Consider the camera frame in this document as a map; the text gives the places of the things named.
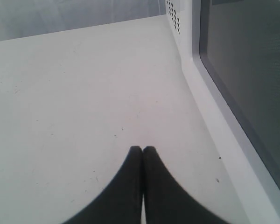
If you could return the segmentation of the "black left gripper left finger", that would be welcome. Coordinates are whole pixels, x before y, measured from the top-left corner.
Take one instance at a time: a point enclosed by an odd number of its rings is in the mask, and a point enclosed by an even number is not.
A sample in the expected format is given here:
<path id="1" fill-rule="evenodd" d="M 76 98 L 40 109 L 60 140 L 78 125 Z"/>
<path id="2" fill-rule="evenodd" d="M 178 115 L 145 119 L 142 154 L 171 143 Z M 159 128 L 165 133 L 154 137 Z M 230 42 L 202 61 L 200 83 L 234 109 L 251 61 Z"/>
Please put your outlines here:
<path id="1" fill-rule="evenodd" d="M 66 224 L 140 224 L 143 200 L 143 152 L 132 146 L 104 190 Z"/>

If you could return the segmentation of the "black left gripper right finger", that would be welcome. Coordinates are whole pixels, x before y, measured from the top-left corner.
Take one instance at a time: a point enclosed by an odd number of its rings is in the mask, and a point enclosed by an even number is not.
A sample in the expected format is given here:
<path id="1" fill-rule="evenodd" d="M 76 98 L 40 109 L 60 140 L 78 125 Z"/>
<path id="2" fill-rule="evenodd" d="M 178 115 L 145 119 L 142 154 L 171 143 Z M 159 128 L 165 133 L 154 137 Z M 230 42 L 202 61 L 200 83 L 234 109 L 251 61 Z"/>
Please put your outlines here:
<path id="1" fill-rule="evenodd" d="M 219 224 L 221 218 L 191 197 L 165 167 L 155 147 L 143 150 L 148 224 Z"/>

